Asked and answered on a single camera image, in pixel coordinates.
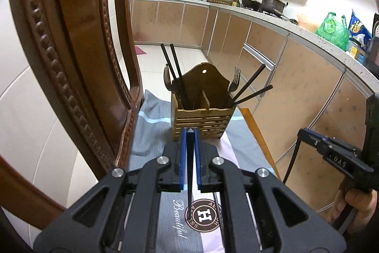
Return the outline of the right hand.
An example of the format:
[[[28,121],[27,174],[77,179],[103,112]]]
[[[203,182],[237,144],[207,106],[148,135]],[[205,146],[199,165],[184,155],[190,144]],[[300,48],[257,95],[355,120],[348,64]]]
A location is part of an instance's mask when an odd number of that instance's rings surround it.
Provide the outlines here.
[[[344,189],[345,182],[341,182],[329,212],[328,220],[336,220],[345,206],[350,205],[357,210],[357,213],[352,223],[348,226],[347,232],[356,234],[363,230],[373,217],[378,201],[378,193],[375,190],[370,193],[363,193],[358,189],[351,189],[345,193]]]

